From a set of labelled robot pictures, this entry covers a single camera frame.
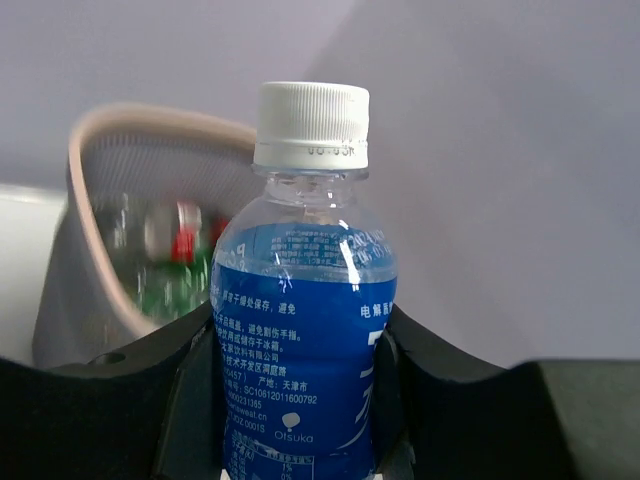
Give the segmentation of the green bottle with green cap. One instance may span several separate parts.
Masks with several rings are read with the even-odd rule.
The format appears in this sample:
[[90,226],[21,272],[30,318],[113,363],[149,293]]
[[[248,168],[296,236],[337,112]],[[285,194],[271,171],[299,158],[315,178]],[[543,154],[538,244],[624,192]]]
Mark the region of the green bottle with green cap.
[[132,299],[153,323],[170,323],[209,300],[210,262],[149,263],[137,272]]

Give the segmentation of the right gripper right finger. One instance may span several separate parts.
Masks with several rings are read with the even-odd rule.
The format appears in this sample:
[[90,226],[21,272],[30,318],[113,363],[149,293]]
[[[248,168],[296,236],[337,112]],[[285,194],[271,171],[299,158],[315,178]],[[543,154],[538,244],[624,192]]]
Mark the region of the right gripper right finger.
[[501,368],[394,308],[375,353],[372,433],[386,479],[635,479],[639,364]]

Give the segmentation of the clear bottle blue label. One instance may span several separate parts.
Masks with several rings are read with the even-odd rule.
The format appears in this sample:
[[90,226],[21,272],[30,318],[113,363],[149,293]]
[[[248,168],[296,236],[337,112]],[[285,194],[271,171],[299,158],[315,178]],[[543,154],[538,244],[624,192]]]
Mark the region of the clear bottle blue label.
[[368,176],[361,87],[262,86],[253,167],[263,193],[217,242],[210,301],[232,479],[371,479],[374,352],[394,251],[358,200]]

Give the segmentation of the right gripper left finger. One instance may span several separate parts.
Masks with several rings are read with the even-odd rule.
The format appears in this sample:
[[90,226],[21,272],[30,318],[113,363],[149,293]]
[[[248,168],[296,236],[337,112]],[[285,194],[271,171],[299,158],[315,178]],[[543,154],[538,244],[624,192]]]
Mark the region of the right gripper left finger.
[[86,364],[1,362],[4,479],[218,479],[225,403],[203,305]]

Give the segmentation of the clear bottle red label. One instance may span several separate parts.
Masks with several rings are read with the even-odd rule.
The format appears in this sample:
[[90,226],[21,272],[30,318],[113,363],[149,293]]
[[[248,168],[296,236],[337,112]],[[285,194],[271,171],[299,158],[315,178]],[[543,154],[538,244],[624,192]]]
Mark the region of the clear bottle red label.
[[209,255],[229,223],[217,212],[187,201],[156,203],[144,215],[144,249],[154,262],[191,265]]

